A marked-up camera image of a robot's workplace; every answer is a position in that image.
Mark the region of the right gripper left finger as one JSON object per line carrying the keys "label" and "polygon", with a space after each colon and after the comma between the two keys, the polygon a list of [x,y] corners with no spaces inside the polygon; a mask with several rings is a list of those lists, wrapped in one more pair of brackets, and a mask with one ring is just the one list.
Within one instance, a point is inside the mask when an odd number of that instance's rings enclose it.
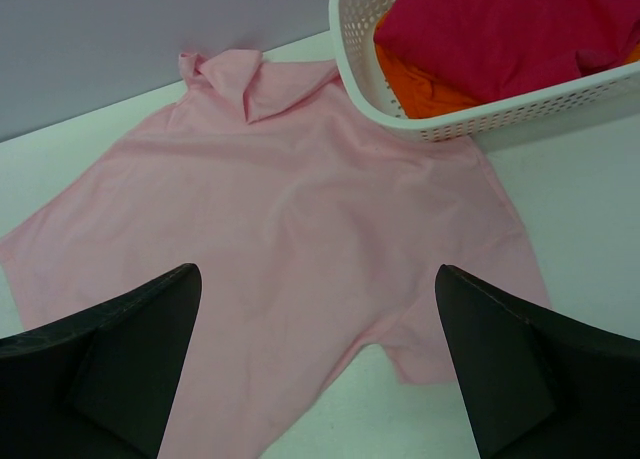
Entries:
{"label": "right gripper left finger", "polygon": [[4,458],[155,458],[198,314],[181,265],[1,341]]}

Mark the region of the pink t-shirt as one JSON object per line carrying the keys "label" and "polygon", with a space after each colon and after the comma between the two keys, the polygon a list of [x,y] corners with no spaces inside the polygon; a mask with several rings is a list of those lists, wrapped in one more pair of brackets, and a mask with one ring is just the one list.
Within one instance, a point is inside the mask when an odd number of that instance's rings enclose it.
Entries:
{"label": "pink t-shirt", "polygon": [[444,264],[549,305],[471,139],[395,138],[356,110],[331,61],[229,50],[179,66],[178,102],[1,241],[27,327],[199,267],[162,457],[259,456],[369,344],[405,383],[452,380],[434,294]]}

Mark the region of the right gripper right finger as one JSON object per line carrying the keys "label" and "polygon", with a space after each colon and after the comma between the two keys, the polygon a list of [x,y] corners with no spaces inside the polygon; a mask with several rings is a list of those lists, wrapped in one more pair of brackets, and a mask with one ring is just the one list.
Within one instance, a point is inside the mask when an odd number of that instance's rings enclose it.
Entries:
{"label": "right gripper right finger", "polygon": [[435,294],[481,457],[638,457],[637,340],[450,265]]}

